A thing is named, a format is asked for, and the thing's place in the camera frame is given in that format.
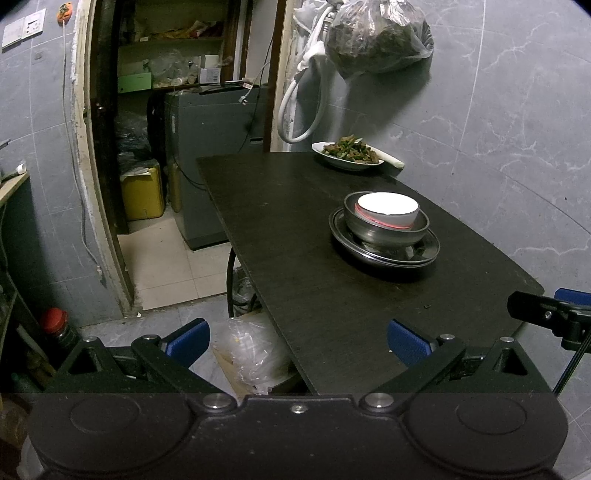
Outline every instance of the white plate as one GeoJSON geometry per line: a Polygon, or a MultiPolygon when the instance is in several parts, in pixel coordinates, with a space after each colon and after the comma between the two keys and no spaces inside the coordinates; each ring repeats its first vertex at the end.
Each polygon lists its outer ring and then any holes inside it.
{"type": "Polygon", "coordinates": [[[367,168],[376,167],[384,163],[383,160],[378,160],[378,163],[357,163],[350,160],[341,160],[340,158],[332,157],[331,155],[327,155],[326,153],[322,153],[322,150],[326,145],[332,145],[335,142],[317,142],[312,143],[312,150],[316,153],[322,155],[328,163],[331,165],[340,168],[341,170],[349,170],[349,171],[361,171],[366,170],[367,168]]]}

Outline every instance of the bottle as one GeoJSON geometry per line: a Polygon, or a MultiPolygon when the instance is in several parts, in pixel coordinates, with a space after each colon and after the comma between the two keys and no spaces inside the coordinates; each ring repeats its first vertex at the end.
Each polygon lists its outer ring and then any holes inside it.
{"type": "Polygon", "coordinates": [[[68,322],[68,313],[55,307],[41,316],[41,327],[55,341],[62,360],[82,340],[76,328],[68,322]]]}

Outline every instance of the white floor tile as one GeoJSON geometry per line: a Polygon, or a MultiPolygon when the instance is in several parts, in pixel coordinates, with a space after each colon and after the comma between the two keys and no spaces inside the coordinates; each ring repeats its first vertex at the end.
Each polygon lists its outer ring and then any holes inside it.
{"type": "Polygon", "coordinates": [[[172,217],[129,235],[119,235],[119,244],[138,290],[193,278],[183,237],[172,217]]]}
{"type": "Polygon", "coordinates": [[[193,278],[208,277],[226,271],[230,244],[214,245],[201,250],[187,251],[193,278]]]}
{"type": "Polygon", "coordinates": [[[139,291],[144,310],[175,305],[199,298],[193,280],[185,280],[161,287],[146,288],[139,291]]]}
{"type": "Polygon", "coordinates": [[[195,288],[199,298],[219,295],[226,291],[226,273],[209,275],[208,277],[195,278],[195,288]]]}

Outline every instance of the power cord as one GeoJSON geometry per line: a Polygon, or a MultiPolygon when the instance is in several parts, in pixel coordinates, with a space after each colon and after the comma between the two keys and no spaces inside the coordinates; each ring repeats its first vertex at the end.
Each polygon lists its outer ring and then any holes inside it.
{"type": "MultiPolygon", "coordinates": [[[[257,77],[258,77],[259,75],[261,76],[261,83],[262,83],[262,73],[263,73],[263,71],[265,70],[265,67],[271,63],[271,61],[267,61],[267,58],[269,57],[269,52],[271,51],[271,45],[273,45],[273,39],[271,39],[271,41],[269,42],[269,46],[267,47],[267,54],[265,55],[265,63],[263,64],[263,66],[262,66],[262,68],[261,68],[261,71],[260,71],[260,72],[259,72],[259,74],[257,75],[257,77]]],[[[252,90],[249,90],[249,91],[248,91],[248,93],[247,93],[247,94],[246,94],[246,96],[245,96],[245,99],[246,99],[246,97],[248,96],[248,94],[249,94],[251,91],[252,91],[252,90]]],[[[246,135],[245,135],[245,137],[244,137],[244,140],[242,141],[242,145],[240,145],[240,148],[238,149],[238,152],[236,152],[236,153],[240,153],[240,152],[242,151],[242,149],[244,148],[244,145],[246,144],[246,141],[248,140],[248,137],[249,137],[249,136],[250,136],[250,134],[251,134],[252,127],[253,127],[253,126],[254,126],[254,124],[255,124],[255,119],[256,119],[256,109],[257,109],[257,107],[258,107],[258,102],[259,102],[259,99],[260,99],[260,98],[261,98],[261,87],[259,86],[258,93],[256,94],[255,110],[254,110],[254,112],[252,113],[252,121],[251,121],[251,124],[250,124],[250,126],[248,127],[248,131],[246,132],[246,135]]]]}
{"type": "Polygon", "coordinates": [[[104,273],[103,273],[103,270],[99,264],[99,261],[96,259],[96,257],[93,255],[93,253],[90,251],[90,248],[88,247],[88,243],[86,242],[86,204],[85,204],[82,192],[80,191],[80,186],[78,185],[78,176],[76,175],[76,156],[74,154],[74,146],[72,144],[72,139],[70,138],[70,130],[68,128],[68,120],[67,120],[67,115],[66,115],[66,70],[67,70],[66,22],[62,22],[62,24],[61,24],[61,37],[63,39],[63,45],[64,45],[64,72],[63,72],[63,78],[62,78],[62,83],[61,83],[61,109],[64,114],[64,127],[66,129],[66,137],[68,139],[68,147],[70,148],[70,157],[72,159],[72,173],[74,175],[74,184],[76,185],[76,190],[78,191],[78,196],[80,198],[80,205],[82,207],[82,212],[81,212],[82,221],[80,222],[80,239],[82,240],[82,244],[84,245],[84,248],[86,248],[86,252],[90,256],[92,261],[95,263],[97,273],[99,274],[99,276],[101,278],[103,278],[104,273]]]}

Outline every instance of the wall switch panel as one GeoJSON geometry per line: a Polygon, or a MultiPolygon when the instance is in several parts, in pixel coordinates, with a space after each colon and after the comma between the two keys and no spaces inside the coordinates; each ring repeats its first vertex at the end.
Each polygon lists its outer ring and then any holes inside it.
{"type": "Polygon", "coordinates": [[[43,31],[45,21],[45,8],[25,17],[25,24],[22,26],[22,38],[32,37],[43,31]]]}
{"type": "Polygon", "coordinates": [[[6,48],[22,38],[22,26],[25,23],[25,18],[19,18],[15,22],[4,27],[4,35],[2,36],[2,48],[6,48]]]}

